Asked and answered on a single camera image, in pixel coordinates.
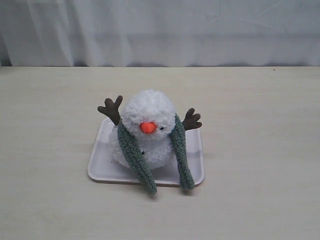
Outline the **white rectangular plastic tray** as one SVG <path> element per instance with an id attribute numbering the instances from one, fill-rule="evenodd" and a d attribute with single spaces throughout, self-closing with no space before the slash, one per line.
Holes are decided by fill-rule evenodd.
<path id="1" fill-rule="evenodd" d="M 105 118 L 98 130 L 87 166 L 88 176 L 102 183 L 140 184 L 135 174 L 127 167 L 113 160 L 109 149 L 109 135 L 114 124 Z M 204 154 L 201 130 L 193 129 L 186 132 L 186 152 L 190 172 L 196 186 L 205 179 Z M 176 158 L 161 168 L 152 171 L 157 186 L 178 187 L 179 172 Z"/>

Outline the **white plush snowman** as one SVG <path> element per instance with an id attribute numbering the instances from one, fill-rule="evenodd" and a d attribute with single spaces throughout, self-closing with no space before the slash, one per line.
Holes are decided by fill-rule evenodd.
<path id="1" fill-rule="evenodd" d="M 176 158 L 173 143 L 169 137 L 175 126 L 175 115 L 178 115 L 173 102 L 159 90 L 143 90 L 128 100 L 123 109 L 120 108 L 123 96 L 115 100 L 106 98 L 97 111 L 114 124 L 109 135 L 111 156 L 118 164 L 129 168 L 118 141 L 118 124 L 120 122 L 137 140 L 137 145 L 150 170 L 166 166 L 172 158 Z M 193 107 L 180 118 L 186 132 L 202 126 L 201 115 Z"/>

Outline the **white background curtain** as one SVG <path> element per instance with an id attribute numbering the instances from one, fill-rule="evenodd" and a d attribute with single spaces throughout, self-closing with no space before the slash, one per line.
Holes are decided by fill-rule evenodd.
<path id="1" fill-rule="evenodd" d="M 3 0 L 6 67 L 318 66 L 317 0 Z"/>

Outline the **green fleece scarf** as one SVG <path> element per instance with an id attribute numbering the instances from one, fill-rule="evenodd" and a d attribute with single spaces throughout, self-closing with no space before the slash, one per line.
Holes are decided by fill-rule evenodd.
<path id="1" fill-rule="evenodd" d="M 136 138 L 127 130 L 121 121 L 117 125 L 117 138 L 129 168 L 137 176 L 138 181 L 145 187 L 145 190 L 150 195 L 155 195 L 157 193 L 157 186 L 152 172 L 138 147 Z M 175 125 L 169 133 L 169 138 L 173 143 L 174 154 L 177 161 L 180 188 L 184 191 L 190 191 L 195 188 L 195 182 L 188 165 L 186 131 L 178 115 L 175 115 Z"/>

